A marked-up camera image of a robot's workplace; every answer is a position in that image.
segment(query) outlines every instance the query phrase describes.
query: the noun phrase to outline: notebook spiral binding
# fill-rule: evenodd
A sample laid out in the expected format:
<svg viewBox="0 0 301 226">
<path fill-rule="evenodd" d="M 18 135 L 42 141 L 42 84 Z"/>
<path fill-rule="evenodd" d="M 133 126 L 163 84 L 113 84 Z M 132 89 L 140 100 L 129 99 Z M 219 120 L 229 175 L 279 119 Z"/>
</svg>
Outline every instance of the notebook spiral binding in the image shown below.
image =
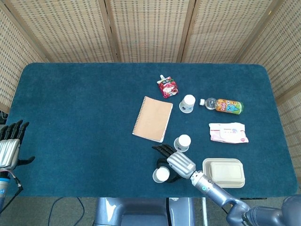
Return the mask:
<svg viewBox="0 0 301 226">
<path fill-rule="evenodd" d="M 142 113 L 142 110 L 143 110 L 143 107 L 144 107 L 144 103 L 145 103 L 145 101 L 146 101 L 146 97 L 144 97 L 144 99 L 143 99 L 143 101 L 142 101 L 142 105 L 141 105 L 141 108 L 140 108 L 140 111 L 139 111 L 139 114 L 138 114 L 138 117 L 137 117 L 136 123 L 135 123 L 135 125 L 134 125 L 134 129 L 133 129 L 133 132 L 132 132 L 132 134 L 134 134 L 134 133 L 135 133 L 135 129 L 136 129 L 136 126 L 137 126 L 137 124 L 138 124 L 138 121 L 139 121 L 139 119 L 140 119 L 140 116 L 141 116 L 141 113 Z"/>
</svg>

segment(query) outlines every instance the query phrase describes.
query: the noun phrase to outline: white cup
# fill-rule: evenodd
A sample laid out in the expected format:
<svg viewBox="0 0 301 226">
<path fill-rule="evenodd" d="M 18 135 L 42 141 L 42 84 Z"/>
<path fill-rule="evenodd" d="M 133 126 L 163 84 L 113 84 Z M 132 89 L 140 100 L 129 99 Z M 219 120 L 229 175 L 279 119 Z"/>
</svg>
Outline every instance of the white cup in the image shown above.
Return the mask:
<svg viewBox="0 0 301 226">
<path fill-rule="evenodd" d="M 186 152 L 191 144 L 191 139 L 188 135 L 182 134 L 174 140 L 174 148 L 180 152 Z"/>
<path fill-rule="evenodd" d="M 164 181 L 167 181 L 169 175 L 169 169 L 161 166 L 159 169 L 155 169 L 154 173 L 152 174 L 152 178 L 157 183 L 163 183 Z"/>
<path fill-rule="evenodd" d="M 194 103 L 196 99 L 193 95 L 186 95 L 184 99 L 180 102 L 179 108 L 184 113 L 190 113 L 193 110 Z"/>
</svg>

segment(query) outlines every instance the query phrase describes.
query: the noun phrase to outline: gray floor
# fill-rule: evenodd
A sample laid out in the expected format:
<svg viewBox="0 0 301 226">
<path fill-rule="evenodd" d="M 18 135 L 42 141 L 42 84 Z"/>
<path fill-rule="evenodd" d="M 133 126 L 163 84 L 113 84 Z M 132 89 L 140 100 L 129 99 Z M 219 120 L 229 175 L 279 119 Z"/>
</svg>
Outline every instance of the gray floor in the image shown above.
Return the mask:
<svg viewBox="0 0 301 226">
<path fill-rule="evenodd" d="M 52 203 L 57 197 L 17 197 L 2 213 L 0 226 L 47 226 Z M 96 198 L 80 198 L 85 215 L 78 226 L 91 226 L 94 220 Z M 280 208 L 284 197 L 267 200 L 247 200 L 250 206 Z M 201 201 L 195 199 L 196 225 L 202 226 Z M 80 218 L 82 207 L 76 198 L 63 198 L 56 203 L 50 219 L 51 226 L 72 226 Z M 207 200 L 209 226 L 228 226 L 226 214 L 210 200 Z"/>
</svg>

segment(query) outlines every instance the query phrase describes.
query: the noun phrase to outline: plastic bottle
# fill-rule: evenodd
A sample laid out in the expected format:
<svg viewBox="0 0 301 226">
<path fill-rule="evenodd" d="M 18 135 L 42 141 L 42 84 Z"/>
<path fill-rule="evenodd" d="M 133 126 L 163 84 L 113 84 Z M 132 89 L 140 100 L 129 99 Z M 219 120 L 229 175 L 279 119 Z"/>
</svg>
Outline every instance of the plastic bottle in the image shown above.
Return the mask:
<svg viewBox="0 0 301 226">
<path fill-rule="evenodd" d="M 233 100 L 224 100 L 224 99 L 214 99 L 208 98 L 200 99 L 200 105 L 205 105 L 205 107 L 209 110 L 217 110 L 219 112 L 227 112 L 232 114 L 240 114 L 244 109 L 244 105 L 241 102 L 233 101 Z"/>
</svg>

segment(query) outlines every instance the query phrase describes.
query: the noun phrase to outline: notebook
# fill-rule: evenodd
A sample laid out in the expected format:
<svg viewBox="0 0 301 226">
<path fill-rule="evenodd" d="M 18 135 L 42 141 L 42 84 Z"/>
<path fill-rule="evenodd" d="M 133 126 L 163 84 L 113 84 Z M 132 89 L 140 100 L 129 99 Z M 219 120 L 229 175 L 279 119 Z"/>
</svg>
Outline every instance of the notebook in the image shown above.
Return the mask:
<svg viewBox="0 0 301 226">
<path fill-rule="evenodd" d="M 144 97 L 133 135 L 162 143 L 172 108 L 172 103 Z"/>
</svg>

